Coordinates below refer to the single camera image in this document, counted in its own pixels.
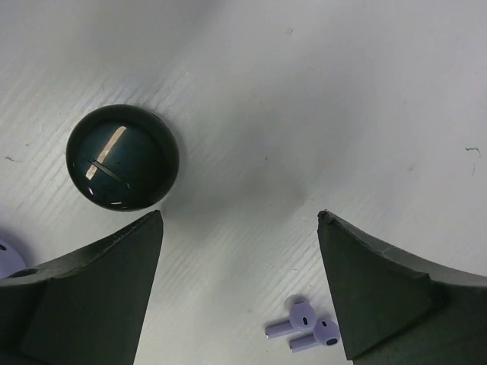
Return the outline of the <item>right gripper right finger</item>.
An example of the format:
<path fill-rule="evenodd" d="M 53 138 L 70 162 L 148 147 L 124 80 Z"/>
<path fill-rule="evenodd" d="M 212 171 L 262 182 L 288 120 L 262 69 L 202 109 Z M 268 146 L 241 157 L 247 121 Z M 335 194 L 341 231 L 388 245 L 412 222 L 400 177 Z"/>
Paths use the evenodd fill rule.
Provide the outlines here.
<path fill-rule="evenodd" d="M 317 236 L 346 358 L 484 364 L 486 279 L 379 240 L 330 211 Z"/>

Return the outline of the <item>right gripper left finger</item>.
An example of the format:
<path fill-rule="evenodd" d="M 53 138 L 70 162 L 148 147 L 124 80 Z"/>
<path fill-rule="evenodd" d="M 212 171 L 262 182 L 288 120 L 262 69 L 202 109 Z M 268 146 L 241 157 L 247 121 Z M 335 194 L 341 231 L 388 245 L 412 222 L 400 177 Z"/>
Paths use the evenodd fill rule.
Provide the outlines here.
<path fill-rule="evenodd" d="M 1 280 L 3 364 L 132 364 L 163 241 L 158 210 Z"/>

